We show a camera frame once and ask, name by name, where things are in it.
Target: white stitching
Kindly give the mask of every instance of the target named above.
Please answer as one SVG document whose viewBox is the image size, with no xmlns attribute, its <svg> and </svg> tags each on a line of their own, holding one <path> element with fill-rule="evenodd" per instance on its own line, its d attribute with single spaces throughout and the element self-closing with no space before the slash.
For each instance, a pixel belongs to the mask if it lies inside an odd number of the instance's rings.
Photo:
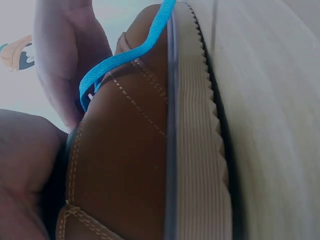
<svg viewBox="0 0 320 240">
<path fill-rule="evenodd" d="M 142 111 L 142 109 L 137 105 L 137 103 L 127 94 L 124 88 L 120 85 L 120 83 L 113 79 L 114 83 L 118 86 L 118 88 L 122 91 L 122 93 L 126 96 L 126 98 L 135 106 L 135 108 L 142 114 L 142 116 L 152 124 L 152 126 L 158 130 L 158 132 L 163 135 L 165 138 L 167 137 L 166 134 L 150 119 L 148 116 Z"/>
</svg>

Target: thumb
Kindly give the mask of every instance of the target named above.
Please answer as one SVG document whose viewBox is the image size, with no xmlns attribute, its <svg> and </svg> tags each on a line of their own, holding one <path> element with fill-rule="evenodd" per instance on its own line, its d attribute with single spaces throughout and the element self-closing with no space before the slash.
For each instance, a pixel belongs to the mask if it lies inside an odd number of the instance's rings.
<svg viewBox="0 0 320 240">
<path fill-rule="evenodd" d="M 58 113 L 63 123 L 73 130 L 80 123 L 84 112 L 77 107 L 76 93 L 72 90 L 69 81 L 56 76 L 51 81 L 44 82 L 39 77 L 42 87 L 44 88 L 46 97 L 54 110 Z"/>
<path fill-rule="evenodd" d="M 0 186 L 0 239 L 48 240 L 48 234 L 31 208 Z"/>
</svg>

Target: shoe upper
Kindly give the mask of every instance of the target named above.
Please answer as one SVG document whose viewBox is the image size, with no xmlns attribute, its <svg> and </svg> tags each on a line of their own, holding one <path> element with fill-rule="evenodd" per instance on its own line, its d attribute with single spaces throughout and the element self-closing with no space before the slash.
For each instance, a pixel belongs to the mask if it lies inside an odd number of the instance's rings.
<svg viewBox="0 0 320 240">
<path fill-rule="evenodd" d="M 145 8 L 116 53 L 141 45 L 159 5 Z M 167 30 L 154 48 L 106 74 L 76 130 L 57 240 L 163 238 Z"/>
</svg>

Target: floor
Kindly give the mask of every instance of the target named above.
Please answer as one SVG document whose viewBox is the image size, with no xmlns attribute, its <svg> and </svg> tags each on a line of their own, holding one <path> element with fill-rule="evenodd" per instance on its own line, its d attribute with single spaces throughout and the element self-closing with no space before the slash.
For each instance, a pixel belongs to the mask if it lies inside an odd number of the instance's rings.
<svg viewBox="0 0 320 240">
<path fill-rule="evenodd" d="M 10 0 L 5 7 L 0 8 L 0 46 L 32 34 L 35 2 L 35 0 Z M 96 18 L 102 24 L 113 51 L 118 37 L 126 31 L 136 15 L 144 7 L 159 2 L 162 1 L 140 0 L 133 3 L 131 0 L 93 0 Z M 0 109 L 42 116 L 60 129 L 66 130 L 45 98 L 37 79 L 35 66 L 11 71 L 0 63 Z"/>
</svg>

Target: stitching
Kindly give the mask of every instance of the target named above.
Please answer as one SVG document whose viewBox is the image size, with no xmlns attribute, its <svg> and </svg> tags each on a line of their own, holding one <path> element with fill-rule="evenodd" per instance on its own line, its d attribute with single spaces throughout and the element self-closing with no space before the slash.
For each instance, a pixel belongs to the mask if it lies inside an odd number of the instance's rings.
<svg viewBox="0 0 320 240">
<path fill-rule="evenodd" d="M 70 174 L 69 174 L 69 183 L 68 183 L 68 201 L 69 202 L 73 202 L 74 199 L 71 199 L 72 198 L 72 186 L 71 186 L 71 183 L 72 183 L 72 180 L 73 180 L 73 171 L 74 171 L 74 164 L 75 164 L 75 158 L 78 157 L 78 154 L 76 153 L 77 151 L 77 146 L 78 146 L 78 141 L 79 141 L 79 135 L 80 135 L 80 130 L 81 128 L 79 129 L 79 131 L 77 132 L 76 134 L 76 137 L 75 137 L 75 143 L 74 143 L 74 148 L 73 148 L 73 151 L 72 151 L 72 158 L 71 158 L 71 167 L 70 167 Z"/>
<path fill-rule="evenodd" d="M 130 50 L 130 48 L 127 47 L 122 41 L 120 42 L 120 47 L 125 52 Z M 147 81 L 156 89 L 160 96 L 167 102 L 168 98 L 166 91 L 160 86 L 160 84 L 157 82 L 156 78 L 152 76 L 150 71 L 143 66 L 142 61 L 135 59 L 131 62 L 131 64 L 140 74 L 142 74 L 147 79 Z"/>
<path fill-rule="evenodd" d="M 80 125 L 80 129 L 79 129 L 79 133 L 76 136 L 77 139 L 75 141 L 75 146 L 74 146 L 73 155 L 72 155 L 72 158 L 74 158 L 74 167 L 73 167 L 73 176 L 72 176 L 72 179 L 73 179 L 73 181 L 72 181 L 72 193 L 71 193 L 71 197 L 72 197 L 71 202 L 72 203 L 75 202 L 76 171 L 77 171 L 77 163 L 78 163 L 79 146 L 80 146 L 80 140 L 81 140 L 81 137 L 82 137 L 83 129 L 84 129 L 84 121 L 82 121 L 82 123 Z M 71 175 L 72 175 L 72 166 L 71 166 L 69 179 L 71 179 Z"/>
<path fill-rule="evenodd" d="M 66 233 L 66 211 L 63 210 L 63 218 L 59 224 L 59 240 L 65 240 Z"/>
<path fill-rule="evenodd" d="M 91 231 L 95 232 L 101 239 L 104 240 L 114 240 L 112 237 L 108 236 L 108 234 L 104 233 L 101 229 L 97 228 L 90 220 L 85 219 L 83 214 L 79 212 L 75 213 L 74 216 L 84 225 L 86 225 Z"/>
<path fill-rule="evenodd" d="M 62 227 L 63 227 L 63 224 L 64 224 L 64 219 L 65 218 L 62 218 L 62 220 L 60 221 L 60 224 L 59 224 L 59 240 L 62 240 Z"/>
<path fill-rule="evenodd" d="M 135 108 L 142 114 L 142 116 L 152 124 L 152 126 L 165 138 L 167 137 L 166 134 L 150 119 L 148 116 L 142 111 L 142 109 L 137 105 L 137 103 L 127 94 L 124 88 L 120 85 L 120 83 L 113 79 L 114 83 L 118 86 L 118 88 L 122 91 L 122 93 L 126 96 L 126 98 L 135 106 Z"/>
</svg>

